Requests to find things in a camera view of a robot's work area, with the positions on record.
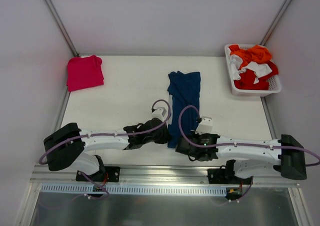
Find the navy blue t-shirt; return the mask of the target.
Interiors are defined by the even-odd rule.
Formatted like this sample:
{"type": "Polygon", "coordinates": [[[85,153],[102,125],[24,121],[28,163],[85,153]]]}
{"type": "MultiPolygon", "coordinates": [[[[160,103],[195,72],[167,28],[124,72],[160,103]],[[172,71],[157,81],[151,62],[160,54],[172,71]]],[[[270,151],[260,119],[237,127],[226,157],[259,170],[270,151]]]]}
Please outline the navy blue t-shirt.
{"type": "Polygon", "coordinates": [[[184,74],[177,71],[169,73],[168,77],[170,82],[167,91],[172,115],[168,122],[171,140],[168,142],[167,147],[174,149],[182,136],[179,129],[181,111],[189,105],[193,105],[197,110],[200,109],[201,73],[191,72],[184,74]]]}

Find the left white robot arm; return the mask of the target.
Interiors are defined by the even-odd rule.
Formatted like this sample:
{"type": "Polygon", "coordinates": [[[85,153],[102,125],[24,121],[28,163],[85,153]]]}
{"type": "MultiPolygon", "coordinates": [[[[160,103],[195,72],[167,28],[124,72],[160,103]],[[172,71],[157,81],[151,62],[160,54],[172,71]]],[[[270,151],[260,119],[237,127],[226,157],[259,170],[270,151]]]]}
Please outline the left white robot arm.
{"type": "Polygon", "coordinates": [[[105,174],[104,164],[100,156],[89,155],[90,151],[135,150],[151,142],[166,144],[171,138],[167,124],[158,118],[106,133],[82,130],[77,123],[68,123],[44,139],[45,153],[39,164],[53,172],[73,168],[99,181],[105,174]]]}

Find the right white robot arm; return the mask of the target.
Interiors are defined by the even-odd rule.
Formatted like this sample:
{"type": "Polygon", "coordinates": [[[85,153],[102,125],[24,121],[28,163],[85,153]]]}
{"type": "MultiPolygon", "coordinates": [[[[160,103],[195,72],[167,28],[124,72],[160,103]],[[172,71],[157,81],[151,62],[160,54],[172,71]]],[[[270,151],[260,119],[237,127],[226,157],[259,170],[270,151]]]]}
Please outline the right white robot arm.
{"type": "Polygon", "coordinates": [[[192,132],[179,139],[175,151],[188,156],[190,161],[225,159],[224,179],[235,184],[240,179],[274,171],[286,179],[306,180],[303,149],[293,136],[287,134],[275,140],[246,141],[192,132]]]}

